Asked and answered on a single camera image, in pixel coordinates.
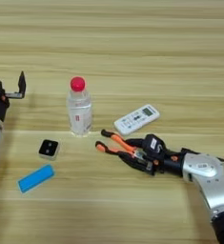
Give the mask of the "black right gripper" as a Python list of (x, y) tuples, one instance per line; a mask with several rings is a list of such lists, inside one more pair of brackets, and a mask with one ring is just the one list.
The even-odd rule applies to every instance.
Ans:
[[(136, 148), (143, 148), (144, 146), (143, 138), (130, 138), (126, 139), (125, 142)], [(149, 175), (154, 175), (153, 166), (155, 166), (155, 170), (160, 173), (172, 173), (178, 176), (183, 175), (182, 168), (184, 154), (182, 152), (165, 151), (154, 153), (148, 156), (148, 159), (152, 162), (139, 159), (136, 156), (131, 156), (126, 152), (121, 152), (118, 156), (131, 168)]]

